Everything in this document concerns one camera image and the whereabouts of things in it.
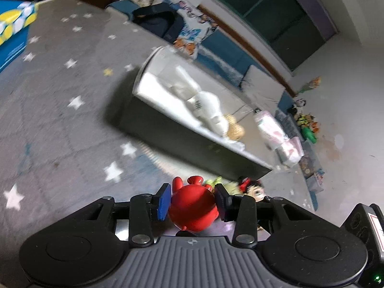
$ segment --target dark window glass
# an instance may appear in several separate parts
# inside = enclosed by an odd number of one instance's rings
[[[294,70],[324,44],[296,0],[219,0],[256,31]]]

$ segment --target red round toy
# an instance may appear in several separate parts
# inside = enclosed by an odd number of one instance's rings
[[[212,186],[202,186],[203,178],[195,175],[188,178],[189,185],[175,177],[172,181],[172,198],[168,214],[181,230],[201,232],[218,217]]]

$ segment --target white label with red border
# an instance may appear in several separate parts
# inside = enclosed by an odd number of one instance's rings
[[[379,222],[379,219],[376,215],[368,213],[369,219],[372,222],[373,229],[375,230],[377,239],[380,243],[381,251],[384,252],[384,234],[383,234],[383,228],[381,227],[381,224]]]

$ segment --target black bag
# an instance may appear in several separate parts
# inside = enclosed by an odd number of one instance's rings
[[[184,27],[183,17],[167,3],[141,7],[134,10],[132,14],[133,23],[171,44],[177,39]]]

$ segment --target blue and yellow package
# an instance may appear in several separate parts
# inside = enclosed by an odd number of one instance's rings
[[[28,26],[36,16],[34,3],[0,0],[0,72],[25,49]]]

